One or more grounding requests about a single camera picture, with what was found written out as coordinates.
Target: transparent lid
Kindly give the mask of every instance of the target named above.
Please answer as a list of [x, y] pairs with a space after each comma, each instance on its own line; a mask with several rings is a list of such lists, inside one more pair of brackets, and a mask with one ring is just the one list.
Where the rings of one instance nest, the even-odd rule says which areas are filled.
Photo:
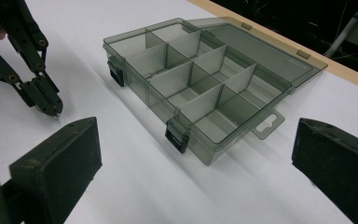
[[266, 41], [270, 38], [268, 35], [232, 18], [211, 18], [188, 22], [207, 31], [228, 46], [292, 83], [294, 88], [299, 87], [327, 67], [327, 63], [281, 41], [278, 43], [274, 41], [274, 46], [270, 45]]

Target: white table surface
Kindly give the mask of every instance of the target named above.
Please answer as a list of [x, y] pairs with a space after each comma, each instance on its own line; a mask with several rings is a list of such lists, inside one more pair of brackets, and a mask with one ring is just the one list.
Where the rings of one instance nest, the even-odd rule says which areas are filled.
[[[246, 134], [211, 166], [181, 155], [166, 126], [110, 77], [103, 39], [173, 18], [212, 15], [185, 0], [27, 1], [49, 41], [47, 72], [61, 90], [59, 119], [29, 108], [0, 82], [0, 183], [8, 166], [65, 124], [96, 117], [103, 167], [66, 223], [351, 223], [291, 163], [299, 118], [358, 137], [358, 87], [323, 72], [277, 110], [286, 121], [265, 141]], [[7, 39], [0, 52], [29, 80]]]

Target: open compartment box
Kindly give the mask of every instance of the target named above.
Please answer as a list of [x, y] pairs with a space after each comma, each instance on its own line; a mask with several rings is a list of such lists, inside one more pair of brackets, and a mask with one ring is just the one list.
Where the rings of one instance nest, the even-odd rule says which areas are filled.
[[262, 39], [231, 18], [175, 19], [107, 37], [103, 47], [112, 78], [167, 124], [179, 151], [208, 165], [247, 131], [265, 139], [284, 121], [277, 103], [327, 66]]

